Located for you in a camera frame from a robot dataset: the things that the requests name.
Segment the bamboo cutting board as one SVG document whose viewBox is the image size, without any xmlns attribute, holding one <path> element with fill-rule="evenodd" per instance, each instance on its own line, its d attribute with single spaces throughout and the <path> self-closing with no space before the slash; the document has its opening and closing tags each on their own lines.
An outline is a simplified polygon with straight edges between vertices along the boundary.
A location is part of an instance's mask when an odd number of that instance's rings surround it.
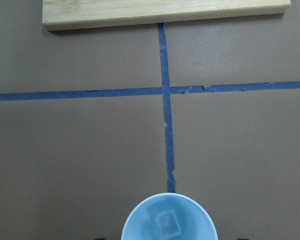
<svg viewBox="0 0 300 240">
<path fill-rule="evenodd" d="M 289 0 L 44 0 L 50 32 L 283 14 Z"/>
</svg>

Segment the clear ice cube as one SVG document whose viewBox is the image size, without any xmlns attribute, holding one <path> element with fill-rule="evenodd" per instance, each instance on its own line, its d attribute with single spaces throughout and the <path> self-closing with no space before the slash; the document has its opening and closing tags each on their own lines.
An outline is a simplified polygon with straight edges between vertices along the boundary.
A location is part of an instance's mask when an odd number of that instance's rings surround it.
<svg viewBox="0 0 300 240">
<path fill-rule="evenodd" d="M 169 240 L 181 235 L 181 227 L 174 210 L 159 212 L 155 217 L 155 224 L 158 228 L 160 240 Z"/>
</svg>

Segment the light blue paper cup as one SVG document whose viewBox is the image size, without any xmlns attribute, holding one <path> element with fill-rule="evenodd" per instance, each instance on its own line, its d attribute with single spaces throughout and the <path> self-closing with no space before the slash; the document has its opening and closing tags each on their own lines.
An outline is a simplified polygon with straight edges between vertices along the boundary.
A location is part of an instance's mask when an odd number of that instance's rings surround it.
<svg viewBox="0 0 300 240">
<path fill-rule="evenodd" d="M 178 193 L 160 193 L 140 202 L 124 224 L 122 240 L 217 240 L 207 211 Z"/>
</svg>

